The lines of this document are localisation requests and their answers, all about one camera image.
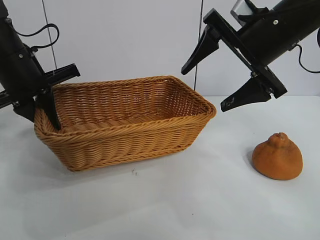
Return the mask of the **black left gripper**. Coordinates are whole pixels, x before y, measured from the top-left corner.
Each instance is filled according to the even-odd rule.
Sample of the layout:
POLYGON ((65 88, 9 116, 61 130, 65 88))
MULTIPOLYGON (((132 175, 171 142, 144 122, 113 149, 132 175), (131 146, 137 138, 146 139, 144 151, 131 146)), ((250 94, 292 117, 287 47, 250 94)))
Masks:
POLYGON ((16 33, 0 34, 0 84, 4 88, 0 93, 1 108, 14 103, 13 111, 33 123, 36 103, 23 101, 37 95, 38 106, 44 110, 52 126, 60 130, 52 86, 79 76, 75 64, 44 72, 31 49, 16 33))

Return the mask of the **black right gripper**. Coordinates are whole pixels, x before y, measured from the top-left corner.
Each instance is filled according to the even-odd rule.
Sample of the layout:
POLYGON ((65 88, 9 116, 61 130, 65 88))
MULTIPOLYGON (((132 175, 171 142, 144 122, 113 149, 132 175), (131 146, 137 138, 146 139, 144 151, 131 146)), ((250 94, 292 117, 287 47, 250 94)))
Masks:
POLYGON ((181 68, 188 74, 198 63, 219 49, 220 39, 257 77, 251 77, 241 88, 220 103, 222 112, 271 99, 287 92, 268 65, 295 44, 320 27, 319 8, 298 8, 284 13, 270 11, 254 23, 236 31, 215 10, 203 19, 207 24, 191 56, 181 68))

